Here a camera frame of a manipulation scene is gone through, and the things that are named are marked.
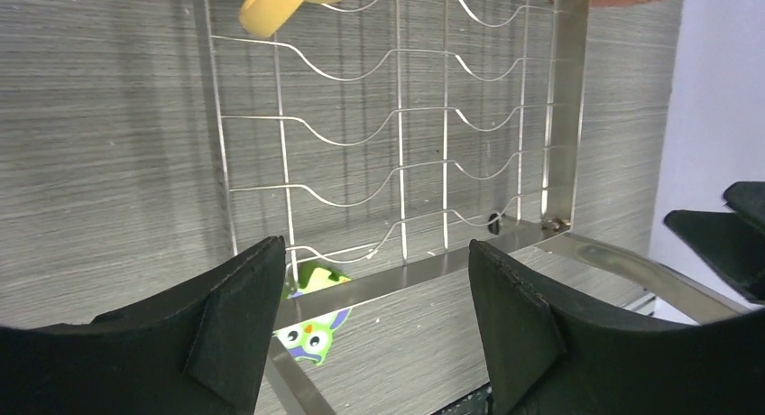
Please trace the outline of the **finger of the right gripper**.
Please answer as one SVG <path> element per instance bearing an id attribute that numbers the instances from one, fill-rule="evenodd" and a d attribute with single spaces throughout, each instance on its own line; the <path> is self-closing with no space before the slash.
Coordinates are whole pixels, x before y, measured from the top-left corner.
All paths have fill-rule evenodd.
<path id="1" fill-rule="evenodd" d="M 679 209 L 664 225 L 747 301 L 764 303 L 764 183 L 737 181 L 723 193 L 728 212 Z"/>

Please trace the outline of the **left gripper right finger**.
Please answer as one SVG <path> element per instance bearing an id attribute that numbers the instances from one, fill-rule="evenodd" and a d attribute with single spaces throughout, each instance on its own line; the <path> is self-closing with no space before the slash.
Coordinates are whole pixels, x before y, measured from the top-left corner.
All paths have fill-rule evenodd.
<path id="1" fill-rule="evenodd" d="M 468 276 L 498 414 L 761 414 L 764 313 L 684 325 L 622 309 L 485 241 Z"/>

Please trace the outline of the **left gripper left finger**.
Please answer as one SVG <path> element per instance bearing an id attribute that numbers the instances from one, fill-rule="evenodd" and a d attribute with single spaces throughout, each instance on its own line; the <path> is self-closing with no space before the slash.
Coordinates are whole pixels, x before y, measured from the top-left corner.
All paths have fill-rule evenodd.
<path id="1" fill-rule="evenodd" d="M 1 329 L 4 414 L 251 414 L 285 271 L 269 236 L 85 325 Z"/>

